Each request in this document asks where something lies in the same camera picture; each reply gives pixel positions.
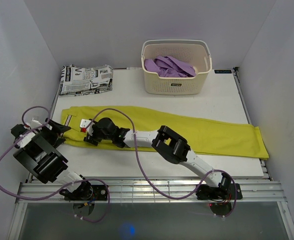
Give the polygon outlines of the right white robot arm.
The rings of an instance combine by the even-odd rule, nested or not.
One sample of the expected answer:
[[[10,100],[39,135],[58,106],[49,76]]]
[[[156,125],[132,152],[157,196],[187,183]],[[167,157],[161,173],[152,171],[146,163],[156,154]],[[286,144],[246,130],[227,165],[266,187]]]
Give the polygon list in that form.
[[[236,198],[237,186],[231,177],[198,157],[185,138],[165,125],[154,131],[134,131],[118,127],[110,118],[104,117],[99,121],[82,119],[80,129],[86,133],[84,141],[94,146],[107,140],[120,149],[150,148],[169,163],[188,168],[206,182],[196,191],[199,200],[225,201]]]

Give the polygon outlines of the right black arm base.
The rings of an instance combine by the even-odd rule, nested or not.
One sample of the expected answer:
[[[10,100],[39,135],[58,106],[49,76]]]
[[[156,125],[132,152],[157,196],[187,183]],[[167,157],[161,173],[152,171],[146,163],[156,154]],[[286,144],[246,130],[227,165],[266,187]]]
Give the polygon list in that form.
[[[218,217],[225,218],[231,214],[234,208],[232,201],[243,199],[241,187],[238,183],[232,183],[227,191],[218,187],[201,185],[196,191],[197,200],[208,200],[211,212]]]

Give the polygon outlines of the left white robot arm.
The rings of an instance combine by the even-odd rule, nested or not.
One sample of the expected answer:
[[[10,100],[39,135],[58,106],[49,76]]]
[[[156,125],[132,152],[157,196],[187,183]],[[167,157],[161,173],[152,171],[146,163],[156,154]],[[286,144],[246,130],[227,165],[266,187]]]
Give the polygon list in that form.
[[[65,187],[59,191],[67,200],[89,200],[93,197],[90,182],[81,175],[68,170],[68,160],[57,150],[64,143],[61,135],[71,129],[52,120],[39,129],[31,129],[26,124],[17,124],[11,129],[15,140],[22,138],[13,154],[34,177],[46,184],[57,182]]]

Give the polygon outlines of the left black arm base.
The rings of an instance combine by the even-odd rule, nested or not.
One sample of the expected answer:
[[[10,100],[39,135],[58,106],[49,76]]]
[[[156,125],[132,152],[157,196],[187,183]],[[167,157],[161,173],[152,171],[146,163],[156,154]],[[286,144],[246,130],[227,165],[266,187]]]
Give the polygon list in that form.
[[[59,192],[65,201],[83,201],[83,203],[74,203],[73,212],[77,216],[87,217],[92,214],[96,201],[107,201],[107,187],[104,185],[92,185],[82,183],[79,188],[70,192],[63,189]]]

